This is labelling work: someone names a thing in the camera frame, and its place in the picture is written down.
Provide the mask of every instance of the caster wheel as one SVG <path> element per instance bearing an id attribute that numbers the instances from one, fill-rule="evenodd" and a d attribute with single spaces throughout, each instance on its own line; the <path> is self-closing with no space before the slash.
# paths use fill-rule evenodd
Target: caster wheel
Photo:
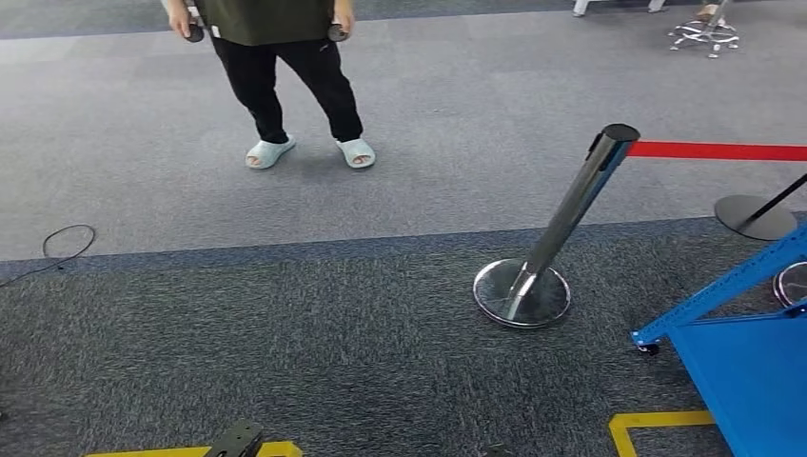
<path id="1" fill-rule="evenodd" d="M 796 308 L 793 308 L 793 309 L 788 309 L 788 310 L 784 311 L 784 313 L 785 313 L 785 315 L 787 317 L 791 317 L 791 318 L 798 317 L 798 316 L 802 315 L 802 313 L 807 313 L 807 308 L 805 308 L 805 307 L 796 307 Z"/>
<path id="2" fill-rule="evenodd" d="M 639 346 L 639 350 L 649 355 L 656 355 L 659 353 L 659 345 Z"/>

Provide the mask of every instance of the white slide sandal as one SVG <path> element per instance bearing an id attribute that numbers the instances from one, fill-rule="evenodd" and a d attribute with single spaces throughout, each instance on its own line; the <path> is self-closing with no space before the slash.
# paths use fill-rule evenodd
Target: white slide sandal
<path id="1" fill-rule="evenodd" d="M 372 167 L 376 163 L 376 151 L 367 144 L 363 139 L 345 141 L 344 143 L 337 141 L 336 144 L 344 154 L 344 160 L 347 165 L 352 169 L 366 169 Z M 357 162 L 356 159 L 364 157 L 364 160 Z"/>
<path id="2" fill-rule="evenodd" d="M 246 166 L 251 169 L 268 169 L 295 145 L 297 140 L 291 135 L 288 135 L 288 141 L 281 145 L 261 141 L 246 154 Z"/>

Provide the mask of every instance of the blue metal frame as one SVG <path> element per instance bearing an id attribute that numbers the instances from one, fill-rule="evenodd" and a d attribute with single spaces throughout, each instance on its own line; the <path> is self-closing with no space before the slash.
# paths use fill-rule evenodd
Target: blue metal frame
<path id="1" fill-rule="evenodd" d="M 781 312 L 701 319 L 667 334 L 733 454 L 804 457 L 807 320 Z M 784 382 L 784 388 L 777 382 Z"/>
<path id="2" fill-rule="evenodd" d="M 798 302 L 783 309 L 779 312 L 779 315 L 785 317 L 807 317 L 807 298 L 802 298 Z"/>
<path id="3" fill-rule="evenodd" d="M 805 257 L 807 257 L 807 224 L 739 264 L 717 281 L 662 314 L 644 328 L 634 331 L 631 335 L 633 341 L 640 347 L 657 343 L 672 328 L 692 323 L 700 316 L 728 302 L 761 281 L 770 279 Z M 794 307 L 804 305 L 802 301 Z M 757 319 L 760 317 L 762 316 L 751 316 L 751 318 Z"/>

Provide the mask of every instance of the yellow floor marking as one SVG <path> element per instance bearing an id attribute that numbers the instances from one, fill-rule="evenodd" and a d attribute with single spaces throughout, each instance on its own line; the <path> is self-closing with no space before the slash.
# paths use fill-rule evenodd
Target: yellow floor marking
<path id="1" fill-rule="evenodd" d="M 135 450 L 132 452 L 112 452 L 90 454 L 86 457 L 203 457 L 210 447 L 185 447 L 182 449 Z M 264 443 L 258 457 L 303 457 L 303 452 L 290 441 Z"/>
<path id="2" fill-rule="evenodd" d="M 608 423 L 620 457 L 639 457 L 630 441 L 628 428 L 710 426 L 715 423 L 709 411 L 634 412 L 617 414 Z"/>

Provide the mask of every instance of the black cable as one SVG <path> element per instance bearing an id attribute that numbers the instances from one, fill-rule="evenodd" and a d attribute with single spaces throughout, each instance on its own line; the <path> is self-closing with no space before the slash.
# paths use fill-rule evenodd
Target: black cable
<path id="1" fill-rule="evenodd" d="M 95 228 L 93 226 L 89 226 L 87 224 L 76 224 L 74 226 L 67 226 L 65 228 L 60 228 L 60 229 L 56 230 L 54 233 L 51 233 L 50 235 L 48 235 L 48 237 L 45 238 L 45 241 L 42 242 L 42 255 L 44 255 L 46 259 L 53 259 L 54 257 L 50 257 L 50 255 L 48 254 L 48 241 L 50 241 L 50 239 L 53 238 L 54 236 L 56 236 L 58 234 L 61 234 L 61 233 L 64 233 L 67 230 L 78 229 L 78 228 L 88 229 L 89 234 L 90 234 L 90 238 L 89 238 L 89 241 L 87 242 L 87 245 L 84 246 L 83 248 L 81 248 L 81 250 L 79 250 L 75 254 L 72 254 L 70 257 L 65 257 L 63 259 L 59 259 L 56 262 L 53 262 L 52 264 L 48 265 L 47 267 L 42 267 L 42 268 L 38 268 L 38 269 L 33 269 L 31 271 L 27 271 L 27 272 L 17 276 L 16 278 L 9 279 L 5 283 L 0 283 L 0 288 L 4 288 L 5 286 L 10 285 L 11 283 L 15 283 L 15 282 L 27 277 L 27 276 L 31 276 L 32 274 L 41 273 L 41 272 L 49 270 L 51 268 L 58 268 L 62 264 L 66 263 L 66 262 L 69 262 L 69 261 L 79 257 L 81 254 L 87 252 L 87 249 L 89 249 L 89 247 L 91 247 L 92 244 L 95 243 L 95 236 L 96 236 Z"/>

